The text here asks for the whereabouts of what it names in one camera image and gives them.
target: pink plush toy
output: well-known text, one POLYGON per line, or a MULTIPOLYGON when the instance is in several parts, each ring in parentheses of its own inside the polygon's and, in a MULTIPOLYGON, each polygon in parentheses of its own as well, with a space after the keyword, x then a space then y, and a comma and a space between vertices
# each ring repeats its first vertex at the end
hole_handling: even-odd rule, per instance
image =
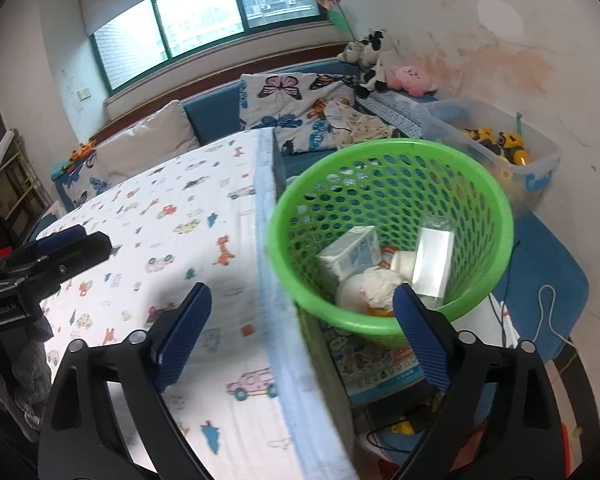
POLYGON ((415 66, 392 67, 395 78, 389 81, 389 88, 404 90, 412 97, 422 97, 426 92, 438 88, 423 69, 415 66))

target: bed sheet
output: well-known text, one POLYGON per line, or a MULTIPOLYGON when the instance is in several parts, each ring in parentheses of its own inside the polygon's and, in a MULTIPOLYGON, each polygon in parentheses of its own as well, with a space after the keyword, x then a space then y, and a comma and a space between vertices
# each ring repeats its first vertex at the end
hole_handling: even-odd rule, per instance
MULTIPOLYGON (((273 145, 270 128, 225 137, 127 180, 42 231, 39 237, 81 224, 113 245, 108 261, 41 303, 55 334, 46 343, 48 362, 55 376, 74 338, 90 346, 118 342, 206 283, 211 316, 180 381, 163 396, 209 472, 219 480, 355 478, 298 346, 294 306, 264 257, 276 193, 273 145), (309 402, 324 449, 302 428, 309 402)), ((116 386, 112 400, 130 453, 153 468, 116 386)))

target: clear storage bin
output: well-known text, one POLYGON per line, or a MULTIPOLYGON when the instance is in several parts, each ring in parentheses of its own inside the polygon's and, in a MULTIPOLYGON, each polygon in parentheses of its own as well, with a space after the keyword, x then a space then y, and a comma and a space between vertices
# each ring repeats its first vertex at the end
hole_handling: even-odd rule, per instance
POLYGON ((414 106, 422 120, 422 138, 441 142, 480 162, 500 183, 514 214, 520 215, 538 205, 542 192, 551 182, 562 150, 551 139, 523 123, 522 136, 531 163, 509 164, 471 139, 465 129, 492 128, 494 133, 515 132, 516 119, 487 103, 458 98, 414 106))

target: white pillow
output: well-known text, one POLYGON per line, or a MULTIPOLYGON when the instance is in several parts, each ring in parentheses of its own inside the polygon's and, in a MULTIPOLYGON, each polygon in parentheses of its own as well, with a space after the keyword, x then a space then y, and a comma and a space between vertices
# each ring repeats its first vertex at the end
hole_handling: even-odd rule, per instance
POLYGON ((180 101, 174 100, 155 114, 97 146, 115 186, 149 168, 200 146, 180 101))
POLYGON ((62 187, 76 207, 80 207, 94 196, 104 193, 109 186, 106 170, 102 166, 98 152, 88 156, 75 170, 69 173, 62 187))
POLYGON ((336 147, 324 108, 331 100, 353 105, 351 76, 294 72, 240 79, 240 121, 245 130, 275 127, 282 155, 336 147))

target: green plastic basket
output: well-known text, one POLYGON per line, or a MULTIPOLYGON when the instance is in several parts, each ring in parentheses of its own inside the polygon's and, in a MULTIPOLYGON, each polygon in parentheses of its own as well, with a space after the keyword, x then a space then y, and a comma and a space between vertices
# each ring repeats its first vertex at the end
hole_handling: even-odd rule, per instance
POLYGON ((500 185, 479 163, 426 140, 384 139, 339 150, 282 194, 269 227, 269 256, 291 297, 310 314, 384 346, 405 338, 395 318, 365 316, 325 300, 318 253, 353 226, 375 225, 381 244, 414 250, 420 219, 452 219, 456 241, 445 304, 455 320, 498 283, 513 245, 500 185))

